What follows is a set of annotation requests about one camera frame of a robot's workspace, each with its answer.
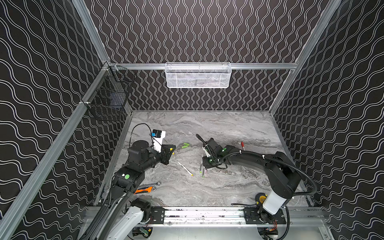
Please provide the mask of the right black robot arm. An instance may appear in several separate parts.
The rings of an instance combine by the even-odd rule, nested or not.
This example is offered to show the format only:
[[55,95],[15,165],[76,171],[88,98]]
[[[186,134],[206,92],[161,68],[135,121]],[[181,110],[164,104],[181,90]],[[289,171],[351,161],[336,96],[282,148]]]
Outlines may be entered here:
[[196,137],[203,143],[206,156],[202,157],[202,165],[206,170],[225,170],[230,165],[237,165],[267,176],[271,191],[263,202],[259,202],[257,213],[262,223],[275,223],[280,208],[286,206],[293,197],[314,195],[318,190],[315,181],[282,152],[260,154],[230,145],[222,147],[213,138],[205,141],[198,134]]

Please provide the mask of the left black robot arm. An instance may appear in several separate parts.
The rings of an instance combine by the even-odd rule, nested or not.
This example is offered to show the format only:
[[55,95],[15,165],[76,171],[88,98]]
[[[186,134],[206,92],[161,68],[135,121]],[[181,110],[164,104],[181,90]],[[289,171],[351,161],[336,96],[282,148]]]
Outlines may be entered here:
[[161,145],[157,151],[147,141],[139,140],[128,149],[124,166],[114,175],[102,207],[80,237],[81,240],[106,240],[122,208],[145,179],[145,171],[157,164],[169,164],[175,145]]

